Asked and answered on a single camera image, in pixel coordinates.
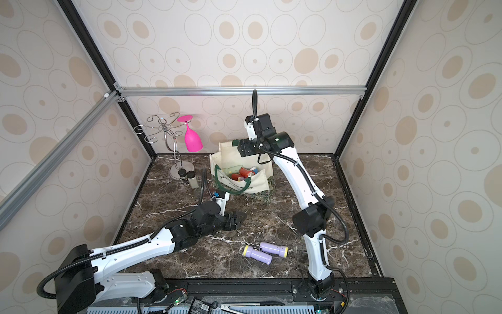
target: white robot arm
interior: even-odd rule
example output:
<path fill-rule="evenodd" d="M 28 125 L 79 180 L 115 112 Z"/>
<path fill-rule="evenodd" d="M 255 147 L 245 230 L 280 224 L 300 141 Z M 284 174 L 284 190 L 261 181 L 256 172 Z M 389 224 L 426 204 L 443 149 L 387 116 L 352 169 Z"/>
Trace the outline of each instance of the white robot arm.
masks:
<path fill-rule="evenodd" d="M 40 282 L 38 295 L 56 299 L 59 314 L 74 314 L 94 302 L 118 297 L 148 297 L 152 302 L 162 301 L 167 296 L 168 285 L 160 270 L 117 272 L 147 259 L 193 246 L 200 237 L 216 231 L 238 229 L 246 214 L 225 212 L 229 196 L 227 192 L 216 191 L 213 200 L 201 200 L 191 211 L 137 239 L 90 251 L 86 244 L 73 248 L 60 268 Z M 44 290 L 51 279 L 55 282 L 55 294 Z"/>
<path fill-rule="evenodd" d="M 286 132 L 277 133 L 270 116 L 258 116 L 258 93 L 253 91 L 253 115 L 245 119 L 248 139 L 239 141 L 242 157 L 268 154 L 284 172 L 298 199 L 301 211 L 293 215 L 293 224 L 303 235 L 309 259 L 309 286 L 315 299 L 324 298 L 334 286 L 335 278 L 328 263 L 326 240 L 342 245 L 348 241 L 348 229 L 342 217 L 333 209 L 333 199 L 325 197 L 303 167 L 294 143 Z M 344 238 L 326 235 L 326 222 L 334 214 L 344 229 Z"/>

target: red can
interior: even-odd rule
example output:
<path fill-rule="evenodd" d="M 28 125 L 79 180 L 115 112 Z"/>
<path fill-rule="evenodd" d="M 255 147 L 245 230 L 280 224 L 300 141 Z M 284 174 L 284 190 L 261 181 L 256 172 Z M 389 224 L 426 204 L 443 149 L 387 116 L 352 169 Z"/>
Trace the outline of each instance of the red can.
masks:
<path fill-rule="evenodd" d="M 241 176 L 241 175 L 240 175 L 240 174 L 238 174 L 238 173 L 233 173 L 233 174 L 231 174 L 231 175 L 230 175 L 230 178 L 231 178 L 232 180 L 237 181 L 237 180 L 239 180 L 239 178 L 244 178 L 244 177 L 243 177 L 243 176 Z"/>
<path fill-rule="evenodd" d="M 241 176 L 243 176 L 244 178 L 249 178 L 249 177 L 251 177 L 251 176 L 254 176 L 254 175 L 255 175 L 254 171 L 252 171 L 252 170 L 247 170 L 246 168 L 241 168 L 241 169 L 239 170 L 239 173 L 240 173 L 240 175 L 241 175 Z"/>

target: red cylinder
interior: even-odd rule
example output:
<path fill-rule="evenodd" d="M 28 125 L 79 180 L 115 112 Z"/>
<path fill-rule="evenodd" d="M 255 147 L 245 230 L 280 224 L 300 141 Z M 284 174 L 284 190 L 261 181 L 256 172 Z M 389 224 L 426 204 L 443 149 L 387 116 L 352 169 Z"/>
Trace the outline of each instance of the red cylinder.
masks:
<path fill-rule="evenodd" d="M 249 178 L 251 176 L 254 176 L 255 173 L 252 171 L 252 170 L 247 170 L 246 168 L 241 168 L 239 170 L 239 173 L 241 176 L 243 176 L 244 178 Z"/>

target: black metal frame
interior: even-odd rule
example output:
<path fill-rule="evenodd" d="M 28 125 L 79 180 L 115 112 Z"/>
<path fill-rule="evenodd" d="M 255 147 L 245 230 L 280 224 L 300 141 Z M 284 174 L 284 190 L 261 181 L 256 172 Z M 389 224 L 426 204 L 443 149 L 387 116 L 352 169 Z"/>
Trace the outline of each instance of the black metal frame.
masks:
<path fill-rule="evenodd" d="M 375 63 L 373 71 L 369 75 L 368 82 L 366 83 L 366 92 L 364 93 L 363 98 L 357 102 L 354 113 L 352 114 L 352 117 L 350 117 L 347 127 L 345 128 L 345 131 L 343 132 L 343 135 L 341 137 L 340 143 L 336 148 L 335 157 L 337 159 L 340 158 L 343 149 L 347 145 L 347 142 L 350 139 L 352 132 L 354 131 L 357 121 L 359 121 L 359 117 L 361 116 L 364 107 L 371 97 L 371 94 L 373 93 L 373 90 L 378 83 L 380 76 L 382 75 L 385 65 L 387 64 L 387 61 L 389 60 L 394 47 L 399 40 L 399 36 L 401 35 L 401 32 L 403 31 L 406 22 L 408 21 L 408 18 L 410 17 L 410 14 L 415 7 L 416 2 L 417 0 L 405 0 L 403 2 L 398 16 L 396 17 L 396 20 L 392 25 L 391 31 L 389 32 L 389 36 L 387 36 L 387 40 L 385 40 L 384 47 L 382 48 L 380 56 Z"/>
<path fill-rule="evenodd" d="M 133 212 L 134 206 L 136 205 L 136 202 L 138 201 L 138 198 L 140 197 L 141 190 L 143 190 L 143 186 L 147 182 L 148 175 L 150 174 L 150 170 L 154 166 L 155 161 L 157 160 L 157 156 L 154 155 L 152 160 L 150 161 L 150 165 L 148 165 L 148 169 L 145 172 L 145 175 L 143 176 L 143 179 L 141 180 L 140 186 L 138 187 L 138 191 L 136 192 L 136 195 L 134 195 L 133 201 L 131 202 L 131 205 L 129 206 L 129 209 L 122 220 L 122 224 L 120 225 L 120 229 L 118 230 L 117 236 L 115 237 L 113 241 L 113 245 L 118 244 L 118 241 L 120 240 L 122 233 L 124 232 L 124 229 L 126 228 L 126 224 L 129 220 L 129 217 L 131 217 L 131 213 Z"/>
<path fill-rule="evenodd" d="M 401 32 L 403 31 L 406 22 L 408 21 L 408 18 L 410 17 L 410 14 L 415 7 L 416 2 L 417 0 L 405 0 L 403 2 L 398 16 L 396 17 L 391 31 L 389 32 L 389 36 L 385 41 L 384 47 L 382 48 L 380 56 L 378 57 L 373 71 L 369 76 L 368 82 L 366 84 L 366 93 L 364 94 L 363 98 L 358 101 L 354 113 L 352 114 L 352 117 L 350 117 L 349 123 L 347 124 L 347 127 L 343 132 L 340 143 L 338 144 L 338 147 L 336 148 L 336 151 L 332 157 L 333 165 L 336 169 L 336 173 L 338 174 L 338 179 L 340 180 L 343 193 L 345 194 L 350 213 L 352 214 L 352 218 L 354 219 L 357 231 L 359 232 L 362 247 L 364 248 L 368 262 L 370 263 L 371 271 L 373 275 L 379 276 L 383 276 L 382 269 L 380 268 L 376 255 L 374 253 L 373 246 L 371 245 L 371 241 L 369 240 L 369 236 L 366 232 L 366 228 L 364 227 L 364 224 L 362 222 L 359 209 L 357 208 L 357 204 L 354 201 L 354 197 L 352 195 L 352 192 L 350 191 L 349 184 L 340 165 L 340 157 L 352 135 L 352 132 L 355 129 L 355 126 L 357 125 L 357 122 L 359 121 L 362 112 L 364 111 L 364 108 L 366 107 L 367 102 L 371 97 L 371 94 L 373 93 L 373 90 L 376 87 L 376 84 L 378 83 L 378 80 L 380 79 L 380 76 L 382 75 L 382 72 L 399 40 Z"/>
<path fill-rule="evenodd" d="M 66 18 L 70 22 L 71 26 L 75 30 L 75 33 L 80 39 L 80 42 L 82 43 L 85 50 L 89 54 L 89 57 L 92 59 L 92 62 L 94 62 L 97 70 L 103 77 L 106 85 L 110 90 L 116 90 L 117 94 L 120 96 L 120 90 L 118 90 L 114 85 L 116 80 L 113 77 L 110 68 L 108 68 L 105 60 L 103 59 L 103 56 L 99 52 L 99 49 L 96 46 L 94 40 L 92 39 L 91 34 L 87 30 L 84 21 L 82 20 L 82 18 L 77 12 L 77 9 L 73 5 L 73 2 L 71 0 L 58 0 L 58 3 L 59 6 L 61 6 L 61 9 L 63 10 L 63 13 L 66 15 Z M 119 102 L 118 104 L 122 109 L 122 112 L 124 113 L 125 117 L 129 121 L 130 125 L 132 127 L 139 125 L 140 123 L 138 122 L 138 119 L 136 119 L 136 116 L 131 110 L 131 107 L 129 106 L 127 100 L 122 97 L 119 98 L 121 98 L 123 101 Z M 140 139 L 140 142 L 143 144 L 150 158 L 153 159 L 155 157 L 155 151 L 152 145 L 145 141 L 144 136 L 138 135 L 138 138 Z"/>
<path fill-rule="evenodd" d="M 394 300 L 396 302 L 396 305 L 398 306 L 398 310 L 400 313 L 407 313 L 406 308 L 404 306 L 403 300 L 401 298 L 401 295 L 399 294 L 399 291 L 397 289 L 397 286 L 395 282 L 393 281 L 392 278 L 385 278 L 382 277 L 382 270 L 380 268 L 380 265 L 378 264 L 378 261 L 375 257 L 373 247 L 371 246 L 371 242 L 369 240 L 368 234 L 366 232 L 366 229 L 363 225 L 361 216 L 359 214 L 359 210 L 357 208 L 357 205 L 355 204 L 354 198 L 352 196 L 352 193 L 350 191 L 349 185 L 347 183 L 347 180 L 345 178 L 345 175 L 343 173 L 343 170 L 340 166 L 340 156 L 347 145 L 347 142 L 350 139 L 350 136 L 355 129 L 355 126 L 357 124 L 357 121 L 359 120 L 383 70 L 385 65 L 387 64 L 387 61 L 389 60 L 389 57 L 399 39 L 399 36 L 401 32 L 403 31 L 403 28 L 416 4 L 417 0 L 405 0 L 399 13 L 398 16 L 391 28 L 391 31 L 389 33 L 389 36 L 387 37 L 387 40 L 384 44 L 384 47 L 378 57 L 378 60 L 373 68 L 373 71 L 371 72 L 371 75 L 369 76 L 368 82 L 366 84 L 366 93 L 362 99 L 359 100 L 357 103 L 354 113 L 352 114 L 352 117 L 349 120 L 349 123 L 342 135 L 342 138 L 340 140 L 340 143 L 335 151 L 335 153 L 332 155 L 332 160 L 333 160 L 333 165 L 336 169 L 336 172 L 338 174 L 338 178 L 340 180 L 343 192 L 345 194 L 345 197 L 347 199 L 347 203 L 350 209 L 350 212 L 352 214 L 352 218 L 354 219 L 354 222 L 356 224 L 356 227 L 358 229 L 359 237 L 361 239 L 361 243 L 363 245 L 364 251 L 366 253 L 366 256 L 368 258 L 368 263 L 370 265 L 371 271 L 374 276 L 380 276 L 378 277 L 370 277 L 370 278 L 349 278 L 348 283 L 350 285 L 351 293 L 352 294 L 362 294 L 362 293 L 367 293 L 367 294 L 391 294 L 394 297 Z M 73 5 L 71 0 L 58 0 L 59 5 L 61 6 L 64 14 L 68 18 L 70 24 L 74 28 L 77 36 L 79 37 L 80 41 L 82 42 L 84 48 L 87 50 L 87 53 L 89 54 L 90 58 L 96 65 L 96 68 L 100 72 L 101 76 L 105 80 L 108 88 L 110 90 L 117 90 L 118 93 L 120 91 L 117 89 L 115 86 L 115 78 L 113 77 L 110 69 L 108 68 L 103 56 L 99 52 L 99 49 L 97 48 L 95 42 L 93 41 L 90 33 L 88 32 L 84 22 L 82 21 L 80 15 L 78 14 L 75 6 Z M 120 108 L 122 109 L 124 115 L 127 117 L 129 123 L 132 126 L 136 126 L 139 124 L 138 120 L 136 119 L 133 111 L 131 110 L 131 107 L 123 98 L 123 102 L 119 102 Z M 152 148 L 152 145 L 144 140 L 143 136 L 139 136 L 138 138 L 140 139 L 141 143 L 145 147 L 146 151 L 148 152 L 149 156 L 151 157 L 152 161 L 150 162 L 150 165 L 145 173 L 145 176 L 143 180 L 141 181 L 140 187 L 138 189 L 138 192 L 136 193 L 134 200 L 126 214 L 126 217 L 124 218 L 124 221 L 120 227 L 120 230 L 118 232 L 118 235 L 114 241 L 114 244 L 118 242 L 120 239 L 124 228 L 126 226 L 126 223 L 131 215 L 131 212 L 136 204 L 136 201 L 140 195 L 140 192 L 147 180 L 148 174 L 150 173 L 150 170 L 156 160 L 157 154 L 155 153 L 154 149 Z M 189 290 L 189 293 L 196 297 L 202 297 L 202 296 L 208 296 L 208 295 L 216 295 L 218 293 L 233 293 L 235 294 L 235 291 L 240 291 L 241 294 L 245 295 L 252 295 L 259 293 L 260 295 L 264 295 L 269 293 L 269 295 L 273 295 L 274 293 L 277 294 L 291 294 L 293 285 L 297 284 L 301 279 L 252 279 L 252 278 L 241 278 L 241 279 L 179 279 L 179 280 L 168 280 L 169 284 L 173 286 L 186 286 L 186 288 Z M 319 302 L 311 302 L 310 300 L 307 301 L 310 303 L 315 303 L 319 304 Z"/>
<path fill-rule="evenodd" d="M 315 301 L 302 281 L 302 278 L 166 279 L 170 290 L 183 288 L 190 297 L 197 299 L 205 297 L 206 300 L 212 300 L 227 296 L 236 299 L 239 297 L 285 299 L 324 308 L 331 308 L 333 302 L 344 301 L 344 297 L 338 293 L 332 293 L 324 301 Z M 347 283 L 352 297 L 391 295 L 399 313 L 408 313 L 392 278 L 348 278 Z M 339 288 L 346 289 L 344 284 L 336 287 Z M 176 293 L 168 294 L 161 303 L 150 303 L 148 299 L 140 299 L 140 302 L 150 306 L 169 306 L 179 296 L 180 294 Z"/>

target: dark marble surface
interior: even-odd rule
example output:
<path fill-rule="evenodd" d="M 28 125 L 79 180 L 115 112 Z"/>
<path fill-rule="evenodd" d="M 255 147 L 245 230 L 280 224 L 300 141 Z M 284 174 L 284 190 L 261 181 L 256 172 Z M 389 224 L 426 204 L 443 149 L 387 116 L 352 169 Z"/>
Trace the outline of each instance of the dark marble surface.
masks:
<path fill-rule="evenodd" d="M 340 267 L 348 277 L 370 277 L 370 269 L 340 188 L 329 156 L 301 155 L 302 162 L 317 186 L 335 198 L 335 208 L 345 219 L 350 240 L 343 247 L 327 244 L 329 262 Z M 208 155 L 183 155 L 194 164 L 198 177 L 208 168 Z M 169 177 L 172 156 L 159 156 L 148 175 L 140 197 L 127 221 L 120 242 L 153 232 L 165 222 L 197 203 L 196 193 L 180 181 Z M 149 259 L 127 269 L 142 272 L 151 268 L 162 270 L 166 278 L 299 278 L 300 270 L 308 273 L 308 258 L 303 237 L 296 232 L 292 216 L 299 211 L 298 201 L 282 171 L 274 164 L 275 189 L 270 204 L 242 195 L 231 195 L 227 211 L 243 211 L 247 219 L 237 231 L 219 231 L 203 237 L 188 249 Z M 341 238 L 343 231 L 333 218 L 327 234 Z M 273 255 L 270 265 L 242 255 L 244 247 L 258 248 L 261 241 L 289 247 L 286 258 Z"/>

